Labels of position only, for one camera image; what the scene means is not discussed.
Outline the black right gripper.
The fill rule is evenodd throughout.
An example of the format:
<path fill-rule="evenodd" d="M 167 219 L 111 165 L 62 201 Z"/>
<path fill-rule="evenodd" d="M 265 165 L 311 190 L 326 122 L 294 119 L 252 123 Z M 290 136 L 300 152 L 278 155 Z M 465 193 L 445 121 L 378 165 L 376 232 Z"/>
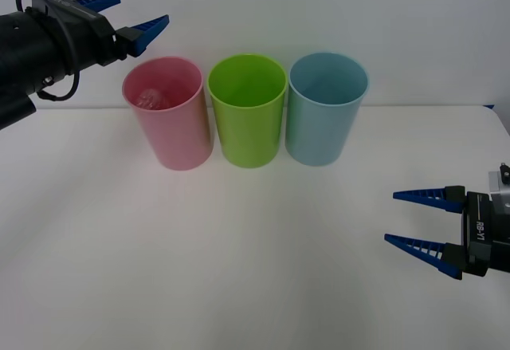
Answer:
<path fill-rule="evenodd" d="M 509 273 L 509 214 L 499 210 L 487 194 L 465 193 L 463 186 L 396 191 L 393 199 L 462 214 L 463 271 L 483 277 L 489 269 Z M 446 244 L 394 234 L 384 240 L 433 266 L 440 273 L 461 280 L 462 271 L 442 259 Z"/>

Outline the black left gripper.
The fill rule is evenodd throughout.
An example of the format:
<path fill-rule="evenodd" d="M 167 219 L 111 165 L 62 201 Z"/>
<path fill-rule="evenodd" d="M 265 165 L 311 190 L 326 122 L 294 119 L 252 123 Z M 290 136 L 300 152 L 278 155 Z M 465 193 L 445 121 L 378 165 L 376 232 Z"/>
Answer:
<path fill-rule="evenodd" d="M 64 22 L 75 46 L 78 65 L 86 69 L 93 65 L 106 66 L 123 61 L 127 55 L 139 57 L 170 24 L 162 17 L 136 26 L 114 30 L 100 12 L 120 4 L 120 0 L 49 0 L 53 10 L 45 21 L 45 31 L 51 41 L 51 52 L 45 58 L 45 70 L 71 73 L 73 65 L 69 45 L 55 18 Z"/>

